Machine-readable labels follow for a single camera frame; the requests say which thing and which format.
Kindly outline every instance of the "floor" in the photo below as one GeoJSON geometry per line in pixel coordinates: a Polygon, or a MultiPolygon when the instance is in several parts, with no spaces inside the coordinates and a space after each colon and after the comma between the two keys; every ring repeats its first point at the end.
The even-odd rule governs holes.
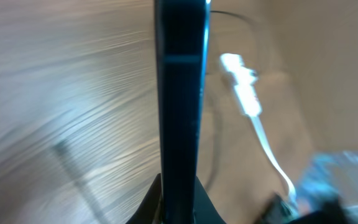
{"type": "MultiPolygon", "coordinates": [[[[134,213],[160,172],[152,7],[0,0],[0,223],[124,223],[134,213]]],[[[211,16],[198,177],[227,223],[250,223],[285,189],[218,55],[261,71],[261,119],[294,181],[314,147],[256,1],[212,8],[247,14],[258,29],[211,16]]]]}

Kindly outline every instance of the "black pole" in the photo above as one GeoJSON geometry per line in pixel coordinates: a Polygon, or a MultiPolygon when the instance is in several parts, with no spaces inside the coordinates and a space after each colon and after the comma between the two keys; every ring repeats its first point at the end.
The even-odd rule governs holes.
{"type": "Polygon", "coordinates": [[[163,219],[193,223],[209,1],[155,0],[163,219]]]}

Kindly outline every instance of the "wall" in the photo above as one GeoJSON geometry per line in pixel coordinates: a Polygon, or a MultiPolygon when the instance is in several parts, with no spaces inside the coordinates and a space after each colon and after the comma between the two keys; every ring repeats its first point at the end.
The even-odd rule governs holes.
{"type": "Polygon", "coordinates": [[[265,0],[315,146],[358,150],[358,0],[265,0]]]}

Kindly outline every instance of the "white extension cord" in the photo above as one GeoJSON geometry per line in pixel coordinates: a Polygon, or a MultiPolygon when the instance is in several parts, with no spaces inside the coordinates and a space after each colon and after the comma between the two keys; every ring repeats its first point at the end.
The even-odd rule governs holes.
{"type": "Polygon", "coordinates": [[[259,119],[259,114],[262,112],[262,107],[253,87],[253,84],[258,80],[258,78],[255,76],[255,72],[251,69],[245,68],[244,62],[242,61],[240,55],[222,54],[220,56],[220,61],[224,72],[230,74],[231,76],[234,93],[237,96],[242,112],[249,116],[252,124],[254,125],[254,129],[258,135],[260,145],[265,151],[267,158],[288,185],[288,200],[291,203],[295,203],[295,187],[292,184],[292,181],[281,169],[276,158],[274,157],[269,142],[267,141],[264,128],[259,119]]]}

